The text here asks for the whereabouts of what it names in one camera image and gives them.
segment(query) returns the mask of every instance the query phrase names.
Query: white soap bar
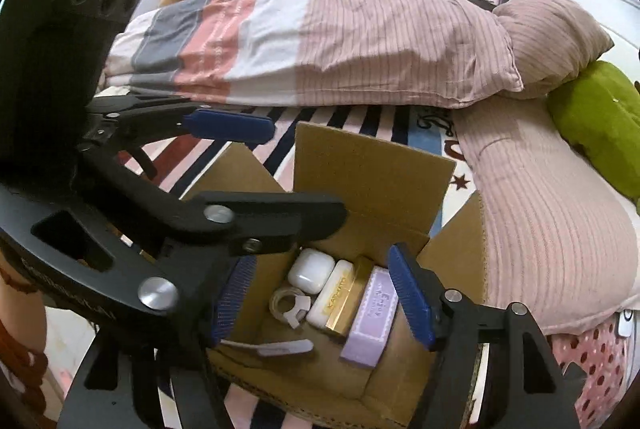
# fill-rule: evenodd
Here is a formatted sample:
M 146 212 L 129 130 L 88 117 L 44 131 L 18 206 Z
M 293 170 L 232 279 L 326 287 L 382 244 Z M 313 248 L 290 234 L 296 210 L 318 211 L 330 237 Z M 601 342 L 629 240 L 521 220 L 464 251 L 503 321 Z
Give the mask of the white soap bar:
M 334 259 L 315 249 L 303 249 L 289 270 L 287 280 L 310 295 L 319 294 L 335 267 Z
M 324 330 L 338 299 L 349 291 L 352 281 L 353 263 L 341 259 L 335 265 L 334 271 L 322 288 L 322 292 L 306 315 L 306 321 L 311 326 Z

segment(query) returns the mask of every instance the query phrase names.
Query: metal screw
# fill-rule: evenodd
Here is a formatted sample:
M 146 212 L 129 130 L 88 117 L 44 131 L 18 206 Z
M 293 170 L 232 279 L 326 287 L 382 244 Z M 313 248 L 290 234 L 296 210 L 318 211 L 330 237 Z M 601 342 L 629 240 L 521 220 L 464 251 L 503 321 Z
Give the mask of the metal screw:
M 234 219 L 234 212 L 224 205 L 210 205 L 205 207 L 204 215 L 209 221 L 215 223 L 231 223 Z
M 138 288 L 138 298 L 151 310 L 169 310 L 178 302 L 178 289 L 164 277 L 150 277 Z
M 447 290 L 444 293 L 444 298 L 450 303 L 459 303 L 462 301 L 462 294 L 458 290 Z
M 524 304 L 522 303 L 514 303 L 511 305 L 511 310 L 513 310 L 513 313 L 516 315 L 526 315 L 527 312 L 529 310 L 527 310 L 527 307 L 524 306 Z
M 250 237 L 242 244 L 242 250 L 244 252 L 248 252 L 250 254 L 255 254 L 262 248 L 262 242 L 259 239 L 255 239 L 254 237 Z

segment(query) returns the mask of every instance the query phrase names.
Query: purple soap box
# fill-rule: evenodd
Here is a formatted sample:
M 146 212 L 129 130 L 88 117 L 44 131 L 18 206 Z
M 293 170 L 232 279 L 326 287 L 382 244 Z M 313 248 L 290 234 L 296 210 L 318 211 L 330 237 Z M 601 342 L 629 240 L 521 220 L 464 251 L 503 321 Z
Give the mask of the purple soap box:
M 375 266 L 340 356 L 355 364 L 376 367 L 385 349 L 397 306 L 398 294 L 389 271 Z

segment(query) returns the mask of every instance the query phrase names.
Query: tape roll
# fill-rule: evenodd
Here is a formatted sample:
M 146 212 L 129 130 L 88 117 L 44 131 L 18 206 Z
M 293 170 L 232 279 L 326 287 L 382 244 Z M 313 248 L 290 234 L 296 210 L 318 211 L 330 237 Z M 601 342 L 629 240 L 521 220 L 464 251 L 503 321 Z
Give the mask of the tape roll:
M 296 303 L 293 308 L 286 312 L 278 309 L 278 304 L 285 297 L 295 297 Z M 293 329 L 300 326 L 300 321 L 305 318 L 306 313 L 311 309 L 311 298 L 305 295 L 302 290 L 293 286 L 285 286 L 278 288 L 269 301 L 269 311 L 271 315 L 281 323 L 288 324 Z

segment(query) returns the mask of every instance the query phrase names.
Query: star pattern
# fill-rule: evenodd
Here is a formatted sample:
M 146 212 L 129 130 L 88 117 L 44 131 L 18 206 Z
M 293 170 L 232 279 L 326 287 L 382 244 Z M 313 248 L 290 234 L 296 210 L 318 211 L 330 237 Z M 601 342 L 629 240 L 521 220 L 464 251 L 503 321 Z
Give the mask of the star pattern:
M 471 180 L 467 180 L 466 179 L 466 174 L 463 174 L 462 176 L 455 176 L 453 175 L 453 180 L 450 181 L 449 185 L 454 185 L 456 186 L 456 191 L 460 191 L 460 189 L 466 189 L 466 185 L 470 182 Z

